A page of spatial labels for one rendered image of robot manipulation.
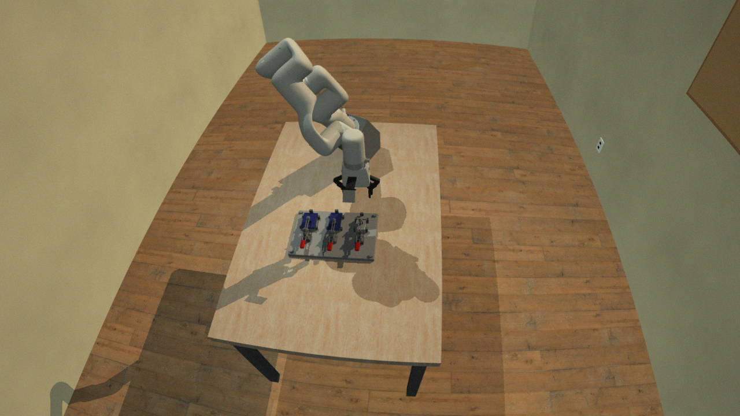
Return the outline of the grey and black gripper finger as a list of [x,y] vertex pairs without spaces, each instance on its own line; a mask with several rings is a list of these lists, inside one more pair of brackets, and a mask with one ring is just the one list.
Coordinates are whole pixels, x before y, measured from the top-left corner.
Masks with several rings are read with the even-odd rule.
[[377,187],[378,184],[380,184],[380,179],[378,177],[370,176],[370,186],[368,186],[368,197],[371,198],[371,195],[373,195],[373,188]]
[[345,186],[343,186],[343,183],[340,182],[341,179],[342,179],[342,176],[335,177],[334,180],[333,180],[333,182],[335,182],[336,186],[340,187],[341,190],[343,190],[343,188],[345,188]]

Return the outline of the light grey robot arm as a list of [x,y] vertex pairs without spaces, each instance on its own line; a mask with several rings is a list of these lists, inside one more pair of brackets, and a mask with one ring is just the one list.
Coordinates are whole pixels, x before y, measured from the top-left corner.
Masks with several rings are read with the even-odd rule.
[[[345,168],[359,170],[370,162],[365,157],[358,121],[348,116],[345,108],[340,110],[348,102],[348,93],[326,69],[312,66],[294,40],[281,40],[262,56],[256,72],[262,78],[272,79],[276,90],[298,113],[299,130],[315,152],[328,156],[342,145]],[[326,89],[316,96],[323,88]],[[326,129],[319,134],[312,120]]]

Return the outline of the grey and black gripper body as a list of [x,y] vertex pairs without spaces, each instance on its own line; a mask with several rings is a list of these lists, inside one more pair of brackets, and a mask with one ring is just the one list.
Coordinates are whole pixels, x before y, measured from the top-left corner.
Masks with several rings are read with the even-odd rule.
[[368,163],[365,164],[364,168],[359,170],[350,170],[345,168],[344,162],[343,162],[343,169],[342,169],[342,177],[343,177],[343,186],[346,186],[346,183],[348,181],[348,177],[357,177],[355,182],[355,187],[368,187],[370,186],[370,168],[368,166]]

